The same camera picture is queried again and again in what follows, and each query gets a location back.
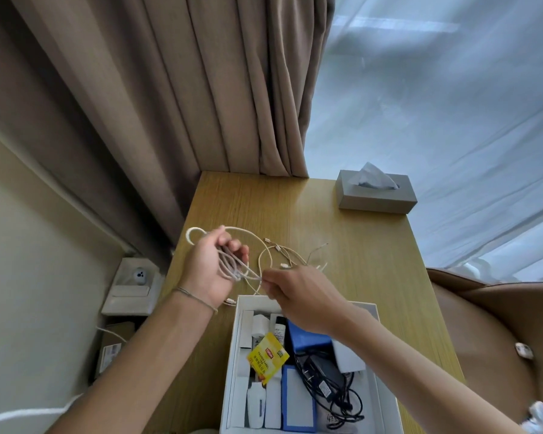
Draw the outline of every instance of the yellow tea packet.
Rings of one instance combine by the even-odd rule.
[[[266,385],[289,357],[274,334],[269,332],[247,355],[247,361]]]

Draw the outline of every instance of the leather chair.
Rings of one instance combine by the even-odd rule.
[[[467,385],[522,422],[543,401],[543,283],[486,285],[427,269]],[[515,343],[533,350],[517,355]]]

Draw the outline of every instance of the tissue box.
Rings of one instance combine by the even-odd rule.
[[[366,210],[408,214],[416,205],[416,196],[407,175],[388,174],[399,189],[369,189],[350,184],[348,181],[357,171],[340,171],[336,180],[336,197],[341,209]]]
[[[378,318],[375,304],[353,301],[356,306],[368,310]],[[246,418],[246,392],[247,380],[245,376],[244,361],[246,351],[240,345],[242,322],[249,320],[255,313],[281,313],[280,305],[267,296],[240,295],[237,297],[235,319],[233,322],[232,341],[227,361],[227,374],[225,378],[224,405],[221,412],[221,434],[280,434],[287,432],[281,429],[251,429],[245,428],[242,421]],[[398,402],[392,392],[370,370],[356,373],[353,389],[357,391],[364,404],[362,414],[366,417],[357,423],[358,434],[403,434],[402,421],[398,410]],[[329,430],[319,430],[319,433],[328,434]]]

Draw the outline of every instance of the wooden table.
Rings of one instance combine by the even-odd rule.
[[[463,381],[408,219],[340,211],[334,183],[203,172],[161,295],[179,280],[190,247],[185,240],[189,227],[246,228],[295,249],[304,258],[329,242],[320,258],[328,263],[325,274],[340,292],[348,300],[376,303],[384,326]],[[253,239],[246,242],[251,246],[250,265],[257,267],[262,246]],[[275,266],[283,262],[277,253],[274,259]],[[233,288],[232,297],[250,293],[242,281]],[[234,312],[232,307],[220,307],[145,432],[186,434],[219,428]],[[403,407],[401,416],[406,434],[423,432]]]

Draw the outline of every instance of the wall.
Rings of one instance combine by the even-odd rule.
[[[86,389],[98,311],[123,250],[0,143],[0,412]],[[56,417],[0,423],[43,433]]]

